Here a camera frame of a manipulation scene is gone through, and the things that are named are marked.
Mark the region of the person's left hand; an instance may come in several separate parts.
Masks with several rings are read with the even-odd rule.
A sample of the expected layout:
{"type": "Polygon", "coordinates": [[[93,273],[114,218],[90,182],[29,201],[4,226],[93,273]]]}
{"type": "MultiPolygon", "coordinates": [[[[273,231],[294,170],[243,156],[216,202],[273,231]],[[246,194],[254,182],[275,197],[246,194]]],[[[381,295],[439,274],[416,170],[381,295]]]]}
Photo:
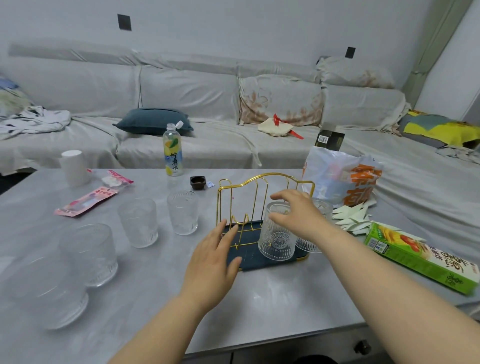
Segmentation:
{"type": "Polygon", "coordinates": [[[227,256],[238,225],[223,234],[228,252],[207,252],[207,234],[195,248],[187,266],[180,298],[193,304],[195,312],[204,317],[216,307],[230,291],[234,279],[226,278],[227,256]]]}

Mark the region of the clear embossed drinking glass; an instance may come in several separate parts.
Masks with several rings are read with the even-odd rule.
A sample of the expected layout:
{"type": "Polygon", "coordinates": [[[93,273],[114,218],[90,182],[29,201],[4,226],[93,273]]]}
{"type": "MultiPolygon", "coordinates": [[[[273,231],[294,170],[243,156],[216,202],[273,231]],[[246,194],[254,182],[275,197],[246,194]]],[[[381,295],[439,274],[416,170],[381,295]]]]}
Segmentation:
{"type": "Polygon", "coordinates": [[[294,256],[296,237],[287,228],[275,223],[271,213],[288,215],[291,207],[288,202],[271,202],[265,208],[265,216],[261,224],[260,237],[257,242],[259,251],[274,261],[287,261],[294,256]]]}
{"type": "Polygon", "coordinates": [[[15,305],[46,330],[72,324],[89,303],[81,277],[59,253],[40,257],[17,269],[6,280],[5,289],[15,305]]]}
{"type": "Polygon", "coordinates": [[[198,197],[195,192],[180,190],[168,195],[167,208],[173,232],[177,235],[193,234],[198,228],[198,197]]]}
{"type": "MultiPolygon", "coordinates": [[[[312,198],[312,202],[316,209],[318,209],[325,217],[325,219],[331,222],[333,219],[333,205],[319,198],[312,198]]],[[[321,250],[313,242],[304,240],[300,237],[297,237],[296,247],[308,253],[321,253],[321,250]]]]}
{"type": "Polygon", "coordinates": [[[101,287],[117,273],[119,265],[112,230],[106,224],[88,224],[65,230],[59,248],[87,287],[101,287]]]}
{"type": "Polygon", "coordinates": [[[146,248],[159,237],[157,205],[150,198],[135,198],[118,207],[118,215],[130,245],[146,248]]]}

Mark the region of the person's left forearm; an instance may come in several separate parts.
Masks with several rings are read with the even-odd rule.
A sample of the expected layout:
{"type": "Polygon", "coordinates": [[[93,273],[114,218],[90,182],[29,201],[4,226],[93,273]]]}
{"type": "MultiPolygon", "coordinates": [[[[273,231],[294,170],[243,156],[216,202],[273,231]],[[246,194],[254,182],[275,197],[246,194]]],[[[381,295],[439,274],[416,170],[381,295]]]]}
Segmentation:
{"type": "Polygon", "coordinates": [[[200,324],[215,303],[189,295],[170,300],[108,364],[179,364],[200,324]]]}

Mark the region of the white orange plastic bag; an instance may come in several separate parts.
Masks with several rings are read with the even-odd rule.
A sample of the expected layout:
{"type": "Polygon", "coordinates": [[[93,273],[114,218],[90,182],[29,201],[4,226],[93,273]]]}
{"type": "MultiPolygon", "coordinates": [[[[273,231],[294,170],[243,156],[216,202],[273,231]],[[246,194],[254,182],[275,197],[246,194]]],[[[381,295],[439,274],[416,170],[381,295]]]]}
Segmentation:
{"type": "Polygon", "coordinates": [[[302,180],[315,185],[313,198],[335,208],[353,207],[369,200],[384,170],[370,155],[353,156],[313,146],[304,163],[302,180]]]}

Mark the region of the dark cardboard box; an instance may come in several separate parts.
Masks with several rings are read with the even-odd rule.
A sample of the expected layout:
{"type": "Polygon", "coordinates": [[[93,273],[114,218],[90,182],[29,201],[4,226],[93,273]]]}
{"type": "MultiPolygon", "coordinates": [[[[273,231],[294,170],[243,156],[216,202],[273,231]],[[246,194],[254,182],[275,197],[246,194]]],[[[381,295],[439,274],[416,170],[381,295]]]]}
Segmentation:
{"type": "Polygon", "coordinates": [[[340,151],[345,134],[332,130],[321,130],[315,140],[314,146],[331,151],[340,151]]]}

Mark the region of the clear packet with pink strip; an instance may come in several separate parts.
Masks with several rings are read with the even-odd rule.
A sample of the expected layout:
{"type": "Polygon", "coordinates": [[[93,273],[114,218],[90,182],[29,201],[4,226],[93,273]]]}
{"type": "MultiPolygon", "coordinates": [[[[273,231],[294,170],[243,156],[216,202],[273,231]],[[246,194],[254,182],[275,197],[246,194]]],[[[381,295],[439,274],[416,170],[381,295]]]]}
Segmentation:
{"type": "Polygon", "coordinates": [[[112,169],[93,170],[88,168],[87,172],[95,179],[101,182],[102,186],[116,191],[121,191],[134,184],[134,181],[128,179],[112,169]]]}

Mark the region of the large floral beige cushion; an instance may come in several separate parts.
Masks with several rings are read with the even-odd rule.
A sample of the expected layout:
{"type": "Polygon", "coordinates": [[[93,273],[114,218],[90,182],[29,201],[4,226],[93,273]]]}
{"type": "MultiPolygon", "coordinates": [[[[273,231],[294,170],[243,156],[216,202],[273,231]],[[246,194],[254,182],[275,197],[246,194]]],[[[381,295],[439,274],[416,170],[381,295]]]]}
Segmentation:
{"type": "Polygon", "coordinates": [[[261,124],[276,114],[293,126],[320,125],[325,104],[318,83],[280,76],[239,78],[239,119],[261,124]]]}

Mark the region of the dark teal cushion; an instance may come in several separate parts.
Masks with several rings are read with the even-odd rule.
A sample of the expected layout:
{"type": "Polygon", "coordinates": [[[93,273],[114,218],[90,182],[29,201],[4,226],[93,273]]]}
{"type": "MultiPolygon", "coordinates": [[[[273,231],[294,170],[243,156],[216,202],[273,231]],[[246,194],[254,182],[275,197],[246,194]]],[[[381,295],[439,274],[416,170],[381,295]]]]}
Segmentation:
{"type": "Polygon", "coordinates": [[[168,124],[176,125],[179,121],[183,123],[178,130],[182,136],[194,131],[187,114],[166,108],[132,109],[113,126],[130,134],[162,136],[168,124]]]}

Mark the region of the pink flat packet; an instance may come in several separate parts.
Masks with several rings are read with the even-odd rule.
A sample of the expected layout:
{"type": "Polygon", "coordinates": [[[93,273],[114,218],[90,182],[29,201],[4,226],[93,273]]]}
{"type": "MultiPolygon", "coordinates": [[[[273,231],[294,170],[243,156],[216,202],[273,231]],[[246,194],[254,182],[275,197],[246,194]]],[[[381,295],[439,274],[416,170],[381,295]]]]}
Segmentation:
{"type": "Polygon", "coordinates": [[[79,199],[72,201],[62,208],[58,208],[54,211],[54,215],[75,218],[87,211],[93,209],[99,203],[106,201],[107,199],[118,194],[118,190],[99,187],[94,191],[82,196],[79,199]]]}

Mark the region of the grey covered sofa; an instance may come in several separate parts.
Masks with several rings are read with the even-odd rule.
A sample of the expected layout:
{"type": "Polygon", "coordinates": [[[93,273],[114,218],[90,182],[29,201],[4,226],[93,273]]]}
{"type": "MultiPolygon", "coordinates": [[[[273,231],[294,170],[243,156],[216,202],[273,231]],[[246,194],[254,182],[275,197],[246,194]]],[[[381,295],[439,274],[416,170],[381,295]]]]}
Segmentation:
{"type": "Polygon", "coordinates": [[[55,38],[11,41],[0,73],[34,106],[69,111],[62,131],[0,141],[0,175],[59,167],[81,149],[89,167],[165,166],[159,136],[113,124],[137,108],[177,110],[194,128],[183,138],[186,168],[300,169],[321,127],[345,132],[341,150],[384,165],[376,193],[464,258],[480,262],[480,158],[462,160],[399,135],[410,108],[398,89],[323,83],[315,66],[155,53],[55,38]],[[293,126],[304,137],[273,137],[240,120],[239,78],[279,75],[320,84],[320,125],[293,126]]]}

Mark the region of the green drink carton box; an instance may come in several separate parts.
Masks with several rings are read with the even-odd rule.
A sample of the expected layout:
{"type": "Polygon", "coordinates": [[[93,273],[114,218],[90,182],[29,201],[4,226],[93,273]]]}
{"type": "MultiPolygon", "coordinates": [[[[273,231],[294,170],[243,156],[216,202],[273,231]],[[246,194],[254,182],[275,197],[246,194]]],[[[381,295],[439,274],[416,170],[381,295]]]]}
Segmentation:
{"type": "Polygon", "coordinates": [[[454,291],[471,295],[480,284],[480,268],[404,233],[373,222],[364,244],[372,251],[454,291]]]}

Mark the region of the white paper cup stack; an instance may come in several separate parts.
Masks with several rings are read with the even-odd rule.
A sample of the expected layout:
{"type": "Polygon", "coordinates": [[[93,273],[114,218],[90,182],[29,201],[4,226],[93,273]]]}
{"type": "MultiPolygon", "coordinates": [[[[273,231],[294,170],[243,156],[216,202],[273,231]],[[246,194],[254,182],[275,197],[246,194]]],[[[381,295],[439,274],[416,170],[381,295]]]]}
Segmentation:
{"type": "Polygon", "coordinates": [[[91,175],[81,150],[62,152],[59,163],[69,187],[74,188],[90,183],[91,175]]]}

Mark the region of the small floral beige cushion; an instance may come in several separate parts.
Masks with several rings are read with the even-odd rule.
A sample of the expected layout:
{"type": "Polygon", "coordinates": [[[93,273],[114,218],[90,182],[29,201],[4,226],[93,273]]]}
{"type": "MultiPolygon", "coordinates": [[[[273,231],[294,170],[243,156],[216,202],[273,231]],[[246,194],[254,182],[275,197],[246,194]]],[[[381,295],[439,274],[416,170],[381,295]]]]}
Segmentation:
{"type": "Polygon", "coordinates": [[[317,62],[315,69],[320,73],[321,82],[333,86],[395,88],[393,76],[387,68],[362,60],[326,57],[317,62]]]}

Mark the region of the white patterned garment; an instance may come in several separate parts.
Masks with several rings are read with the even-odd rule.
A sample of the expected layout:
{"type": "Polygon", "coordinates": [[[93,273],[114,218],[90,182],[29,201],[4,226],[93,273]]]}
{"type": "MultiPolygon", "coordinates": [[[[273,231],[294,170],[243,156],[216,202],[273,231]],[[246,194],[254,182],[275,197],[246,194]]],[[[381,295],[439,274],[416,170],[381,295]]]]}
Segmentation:
{"type": "Polygon", "coordinates": [[[60,132],[70,123],[71,113],[67,110],[29,106],[7,119],[0,120],[0,141],[18,135],[60,132]]]}

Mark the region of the pale green curtain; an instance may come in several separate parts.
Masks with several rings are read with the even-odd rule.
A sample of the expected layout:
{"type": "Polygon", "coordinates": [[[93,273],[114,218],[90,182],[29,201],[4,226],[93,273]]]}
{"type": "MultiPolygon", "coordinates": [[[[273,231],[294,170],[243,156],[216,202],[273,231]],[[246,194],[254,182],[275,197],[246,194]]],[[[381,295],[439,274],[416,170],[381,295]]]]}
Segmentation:
{"type": "Polygon", "coordinates": [[[402,87],[406,101],[414,107],[426,79],[453,37],[473,0],[433,0],[424,21],[416,58],[402,87]]]}

